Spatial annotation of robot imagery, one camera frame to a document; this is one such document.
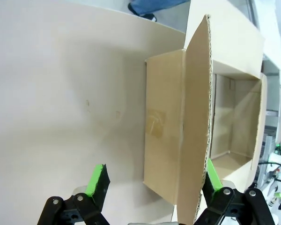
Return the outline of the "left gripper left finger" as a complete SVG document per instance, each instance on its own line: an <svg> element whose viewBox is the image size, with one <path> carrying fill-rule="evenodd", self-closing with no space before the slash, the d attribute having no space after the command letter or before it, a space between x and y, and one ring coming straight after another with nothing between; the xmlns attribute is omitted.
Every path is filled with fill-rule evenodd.
<svg viewBox="0 0 281 225"><path fill-rule="evenodd" d="M38 220L39 225L107 225L102 209L110 184L105 164L95 166L86 189L64 200L59 196L47 199Z"/></svg>

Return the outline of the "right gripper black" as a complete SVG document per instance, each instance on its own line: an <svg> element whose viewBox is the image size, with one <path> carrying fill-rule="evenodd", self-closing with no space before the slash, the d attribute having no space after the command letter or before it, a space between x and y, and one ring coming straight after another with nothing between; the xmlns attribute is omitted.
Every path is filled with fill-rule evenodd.
<svg viewBox="0 0 281 225"><path fill-rule="evenodd" d="M281 153L281 145L277 144L275 146L275 153ZM268 161L269 162L273 162L273 164L270 164L268 166L268 171L274 171L275 173L275 177L278 180L281 180L281 155L275 154L275 153L271 153L269 156ZM274 194L274 202L278 203L278 210L281 210L281 193L280 192L276 192Z"/></svg>

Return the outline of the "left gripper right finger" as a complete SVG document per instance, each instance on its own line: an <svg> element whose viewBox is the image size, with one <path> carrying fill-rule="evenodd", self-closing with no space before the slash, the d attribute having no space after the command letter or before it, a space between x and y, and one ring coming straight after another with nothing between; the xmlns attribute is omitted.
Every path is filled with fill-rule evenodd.
<svg viewBox="0 0 281 225"><path fill-rule="evenodd" d="M262 192L249 188L241 193L221 183L209 159L202 188L207 208L194 222L195 225L220 225L226 217L235 218L240 225L274 225L274 219Z"/></svg>

